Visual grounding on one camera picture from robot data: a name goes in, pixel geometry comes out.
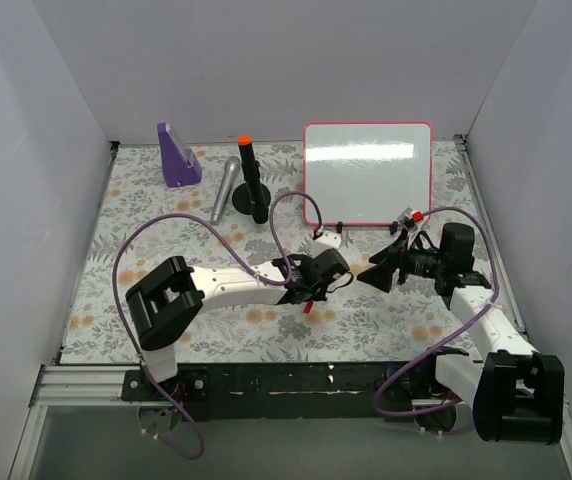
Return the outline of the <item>pink framed whiteboard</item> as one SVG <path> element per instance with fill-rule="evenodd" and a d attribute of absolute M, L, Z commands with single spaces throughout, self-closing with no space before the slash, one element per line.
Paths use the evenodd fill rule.
<path fill-rule="evenodd" d="M 316 122 L 305 127 L 303 186 L 325 226 L 380 227 L 432 207 L 428 122 Z"/>

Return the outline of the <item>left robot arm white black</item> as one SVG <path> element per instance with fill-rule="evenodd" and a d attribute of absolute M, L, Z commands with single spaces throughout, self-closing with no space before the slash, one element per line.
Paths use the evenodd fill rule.
<path fill-rule="evenodd" d="M 179 386 L 175 342 L 200 313 L 247 305 L 306 304 L 324 301 L 329 287 L 350 272 L 335 249 L 315 257 L 291 254 L 293 277 L 286 284 L 286 261 L 278 258 L 253 268 L 190 267 L 181 256 L 170 257 L 126 293 L 143 365 L 144 387 L 159 400 L 171 398 Z"/>

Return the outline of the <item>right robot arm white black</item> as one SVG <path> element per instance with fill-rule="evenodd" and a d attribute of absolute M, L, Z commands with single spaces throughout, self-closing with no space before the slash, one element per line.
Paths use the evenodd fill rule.
<path fill-rule="evenodd" d="M 474 243 L 473 228 L 456 222 L 443 226 L 438 248 L 420 248 L 402 233 L 370 257 L 371 268 L 357 279 L 383 292 L 409 275 L 433 280 L 481 360 L 434 346 L 425 354 L 435 362 L 418 373 L 420 389 L 435 398 L 451 391 L 464 401 L 484 441 L 556 444 L 563 429 L 563 364 L 555 355 L 540 353 L 495 306 L 495 291 L 473 269 Z"/>

